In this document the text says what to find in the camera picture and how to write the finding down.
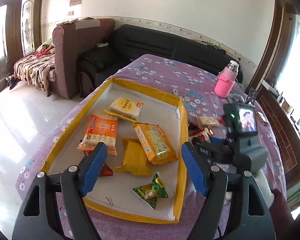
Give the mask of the white gloved right hand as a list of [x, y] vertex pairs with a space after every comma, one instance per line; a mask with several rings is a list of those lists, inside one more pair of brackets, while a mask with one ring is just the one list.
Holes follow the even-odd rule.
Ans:
[[261, 169], [259, 169], [255, 173], [255, 180], [256, 183], [258, 184], [258, 187], [261, 190], [261, 193], [264, 197], [267, 207], [270, 208], [274, 202], [275, 197], [274, 194], [271, 192], [268, 181]]

